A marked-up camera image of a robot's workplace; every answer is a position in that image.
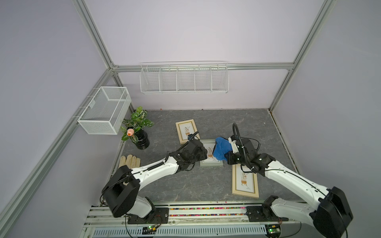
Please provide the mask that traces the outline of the green-grey picture frame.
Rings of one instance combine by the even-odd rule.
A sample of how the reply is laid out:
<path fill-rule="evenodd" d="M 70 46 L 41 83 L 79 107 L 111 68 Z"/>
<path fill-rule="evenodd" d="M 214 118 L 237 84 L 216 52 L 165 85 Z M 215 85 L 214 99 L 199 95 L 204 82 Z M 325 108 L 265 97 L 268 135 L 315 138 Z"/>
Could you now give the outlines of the green-grey picture frame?
<path fill-rule="evenodd" d="M 207 158 L 200 161 L 201 167 L 222 167 L 223 161 L 217 160 L 213 155 L 213 150 L 215 148 L 216 142 L 213 139 L 201 140 L 204 148 L 207 150 Z"/>

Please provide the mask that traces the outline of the blue microfibre cloth black trim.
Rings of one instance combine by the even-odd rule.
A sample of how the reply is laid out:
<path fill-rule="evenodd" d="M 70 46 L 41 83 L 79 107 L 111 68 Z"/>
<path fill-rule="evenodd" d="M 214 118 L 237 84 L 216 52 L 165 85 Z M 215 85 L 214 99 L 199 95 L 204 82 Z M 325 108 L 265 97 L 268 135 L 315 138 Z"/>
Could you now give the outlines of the blue microfibre cloth black trim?
<path fill-rule="evenodd" d="M 226 154 L 229 155 L 229 152 L 232 152 L 232 151 L 233 151 L 232 146 L 227 139 L 225 139 L 223 137 L 218 137 L 215 139 L 213 156 L 218 161 L 228 161 L 228 159 L 225 155 Z"/>

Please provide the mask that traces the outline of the beige picture frame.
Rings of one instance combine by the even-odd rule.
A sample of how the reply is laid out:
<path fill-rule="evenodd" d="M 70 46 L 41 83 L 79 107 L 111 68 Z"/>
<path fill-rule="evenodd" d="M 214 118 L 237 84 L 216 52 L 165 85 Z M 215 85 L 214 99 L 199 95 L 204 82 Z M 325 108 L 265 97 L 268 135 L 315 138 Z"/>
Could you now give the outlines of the beige picture frame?
<path fill-rule="evenodd" d="M 188 140 L 188 136 L 197 132 L 194 119 L 176 122 L 176 129 L 180 144 L 185 144 Z"/>

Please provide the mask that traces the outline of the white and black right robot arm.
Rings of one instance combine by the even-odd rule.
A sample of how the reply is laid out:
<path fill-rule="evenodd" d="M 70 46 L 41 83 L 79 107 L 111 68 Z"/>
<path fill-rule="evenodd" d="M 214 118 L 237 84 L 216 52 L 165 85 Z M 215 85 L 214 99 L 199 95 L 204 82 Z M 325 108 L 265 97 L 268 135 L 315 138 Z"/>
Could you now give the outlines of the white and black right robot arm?
<path fill-rule="evenodd" d="M 229 164 L 240 164 L 245 173 L 259 174 L 284 186 L 303 203 L 272 195 L 262 204 L 263 216 L 296 220 L 314 227 L 326 238 L 347 235 L 353 220 L 345 193 L 338 187 L 327 188 L 290 170 L 274 157 L 258 153 L 249 139 L 232 136 L 225 154 Z"/>

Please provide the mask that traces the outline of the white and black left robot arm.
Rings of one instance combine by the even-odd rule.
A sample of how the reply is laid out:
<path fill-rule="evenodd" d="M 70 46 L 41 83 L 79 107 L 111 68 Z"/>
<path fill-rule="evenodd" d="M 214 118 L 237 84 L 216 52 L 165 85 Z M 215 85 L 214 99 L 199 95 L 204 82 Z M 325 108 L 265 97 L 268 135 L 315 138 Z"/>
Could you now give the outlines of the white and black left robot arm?
<path fill-rule="evenodd" d="M 157 162 L 133 169 L 121 166 L 103 187 L 101 196 L 115 218 L 125 214 L 145 218 L 155 208 L 148 198 L 139 196 L 140 190 L 163 177 L 190 171 L 190 166 L 205 159 L 207 149 L 200 140 L 192 139 Z"/>

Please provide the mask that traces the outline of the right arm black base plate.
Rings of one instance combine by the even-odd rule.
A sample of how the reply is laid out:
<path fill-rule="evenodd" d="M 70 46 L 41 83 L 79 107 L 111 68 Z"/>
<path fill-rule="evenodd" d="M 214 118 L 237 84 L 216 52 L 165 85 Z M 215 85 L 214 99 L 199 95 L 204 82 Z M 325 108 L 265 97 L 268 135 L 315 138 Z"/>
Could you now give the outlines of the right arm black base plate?
<path fill-rule="evenodd" d="M 246 215 L 250 222 L 286 222 L 288 218 L 276 216 L 270 208 L 262 206 L 247 206 Z"/>

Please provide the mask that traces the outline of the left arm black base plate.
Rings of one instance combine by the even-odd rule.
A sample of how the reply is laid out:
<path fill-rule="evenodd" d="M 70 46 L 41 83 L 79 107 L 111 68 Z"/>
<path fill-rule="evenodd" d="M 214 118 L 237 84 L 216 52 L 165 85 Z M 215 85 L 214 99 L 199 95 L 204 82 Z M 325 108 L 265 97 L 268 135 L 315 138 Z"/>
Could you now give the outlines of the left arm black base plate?
<path fill-rule="evenodd" d="M 147 216 L 141 218 L 137 215 L 129 215 L 127 223 L 135 224 L 167 224 L 169 219 L 169 208 L 155 208 Z"/>

